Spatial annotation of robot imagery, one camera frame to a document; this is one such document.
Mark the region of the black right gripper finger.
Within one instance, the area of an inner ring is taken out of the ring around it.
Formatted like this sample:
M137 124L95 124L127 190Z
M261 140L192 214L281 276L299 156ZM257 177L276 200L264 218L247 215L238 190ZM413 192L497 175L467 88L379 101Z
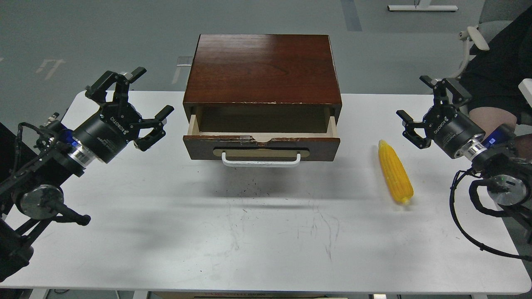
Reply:
M425 123L415 122L409 114L404 110L397 110L397 115L402 120L402 125L404 130L402 136L406 138L409 142L414 144L417 148L424 149L431 146L431 139L427 137L420 136L415 130L416 129L425 129Z
M452 106L461 108L472 100L471 94L454 78L436 80L430 76L420 76L419 79L432 89L434 106Z

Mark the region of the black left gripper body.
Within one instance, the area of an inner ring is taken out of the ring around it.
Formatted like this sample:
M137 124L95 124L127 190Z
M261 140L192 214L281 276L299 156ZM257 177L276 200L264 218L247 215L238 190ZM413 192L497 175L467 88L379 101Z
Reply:
M74 130L73 138L97 159L109 163L139 136L140 130L131 128L131 124L139 122L140 113L131 104L119 110L117 103L107 103Z

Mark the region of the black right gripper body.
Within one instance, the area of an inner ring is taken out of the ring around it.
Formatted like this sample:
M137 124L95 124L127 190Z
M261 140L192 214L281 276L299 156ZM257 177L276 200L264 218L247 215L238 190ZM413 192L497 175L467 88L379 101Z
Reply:
M425 114L423 121L428 125L426 136L451 159L462 156L462 148L469 141L480 139L486 134L476 123L452 105L434 105Z

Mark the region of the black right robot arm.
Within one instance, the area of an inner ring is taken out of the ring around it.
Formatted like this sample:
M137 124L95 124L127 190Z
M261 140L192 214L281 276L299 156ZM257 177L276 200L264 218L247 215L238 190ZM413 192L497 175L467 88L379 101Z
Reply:
M398 110L403 136L418 148L435 142L448 157L471 161L473 172L480 175L470 187L474 207L486 215L515 219L526 229L527 243L531 243L531 210L524 206L531 200L531 164L517 157L515 135L502 125L486 137L485 131L460 111L471 95L456 79L420 76L420 80L432 89L433 106L420 122Z

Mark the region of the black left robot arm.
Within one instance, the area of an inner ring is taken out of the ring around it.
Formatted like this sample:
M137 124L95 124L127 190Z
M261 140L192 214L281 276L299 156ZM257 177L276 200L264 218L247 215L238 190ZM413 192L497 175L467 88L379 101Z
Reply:
M1 182L1 212L16 207L28 220L17 229L1 221L1 280L29 264L33 242L52 223L86 226L89 215L80 215L64 202L61 185L70 176L81 176L88 165L109 163L130 142L146 151L165 136L164 125L173 106L167 105L151 119L144 119L129 102L129 88L146 73L106 71L86 87L85 96L99 109L71 130L52 114L44 125L21 122L14 139L12 169Z

